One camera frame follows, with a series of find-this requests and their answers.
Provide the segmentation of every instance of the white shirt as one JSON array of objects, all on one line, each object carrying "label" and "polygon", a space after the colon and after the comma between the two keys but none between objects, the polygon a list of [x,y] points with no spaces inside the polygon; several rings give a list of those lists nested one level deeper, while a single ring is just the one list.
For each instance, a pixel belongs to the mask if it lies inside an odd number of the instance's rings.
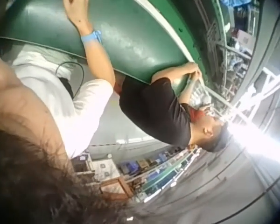
[{"label": "white shirt", "polygon": [[[51,112],[68,157],[73,158],[88,147],[113,88],[109,82],[95,79],[83,84],[72,100],[55,75],[57,67],[58,64],[47,61],[36,52],[22,51],[13,62],[17,77]],[[59,68],[58,71],[59,77],[70,76],[66,68]]]}]

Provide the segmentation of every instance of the black t-shirt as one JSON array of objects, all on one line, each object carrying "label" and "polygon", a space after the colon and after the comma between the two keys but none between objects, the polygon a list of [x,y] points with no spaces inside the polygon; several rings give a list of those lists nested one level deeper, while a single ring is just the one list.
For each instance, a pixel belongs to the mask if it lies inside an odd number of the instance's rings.
[{"label": "black t-shirt", "polygon": [[126,79],[119,105],[125,115],[148,135],[170,145],[189,145],[188,105],[179,104],[168,78],[161,78],[151,85]]}]

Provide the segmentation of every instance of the blue wristband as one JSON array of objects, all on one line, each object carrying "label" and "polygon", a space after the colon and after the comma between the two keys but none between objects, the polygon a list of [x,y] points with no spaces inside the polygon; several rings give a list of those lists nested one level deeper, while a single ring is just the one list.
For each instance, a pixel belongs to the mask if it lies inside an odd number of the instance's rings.
[{"label": "blue wristband", "polygon": [[98,42],[102,42],[101,40],[101,32],[99,30],[94,30],[91,34],[88,34],[86,36],[81,36],[81,40],[83,43],[87,43],[90,41],[97,40]]}]

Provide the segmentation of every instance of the person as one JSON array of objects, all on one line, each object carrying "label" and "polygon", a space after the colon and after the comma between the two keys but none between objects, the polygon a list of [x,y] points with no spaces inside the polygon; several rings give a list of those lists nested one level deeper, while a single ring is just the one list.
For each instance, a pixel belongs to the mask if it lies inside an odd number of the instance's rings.
[{"label": "person", "polygon": [[[178,98],[172,83],[184,74],[191,76],[192,82]],[[196,120],[190,117],[188,103],[200,78],[201,71],[192,62],[155,73],[150,85],[131,77],[117,78],[122,81],[119,106],[136,126],[155,139],[183,148],[198,145],[209,152],[220,151],[227,144],[227,123],[206,114]]]},{"label": "person", "polygon": [[84,185],[69,160],[89,144],[115,76],[88,22],[88,0],[63,1],[97,79],[72,101],[55,76],[57,64],[42,54],[22,51],[13,68],[0,59],[0,222],[125,223],[125,203]]}]

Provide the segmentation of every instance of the dark hair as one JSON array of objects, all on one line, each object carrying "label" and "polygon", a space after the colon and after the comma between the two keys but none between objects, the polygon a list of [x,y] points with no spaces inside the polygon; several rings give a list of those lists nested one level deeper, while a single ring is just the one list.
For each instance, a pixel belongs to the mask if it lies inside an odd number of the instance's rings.
[{"label": "dark hair", "polygon": [[199,146],[210,153],[217,153],[224,149],[230,136],[228,132],[228,123],[220,127],[218,133],[218,135],[214,135],[210,140],[201,142]]},{"label": "dark hair", "polygon": [[123,202],[56,166],[44,150],[0,130],[0,223],[121,224]]}]

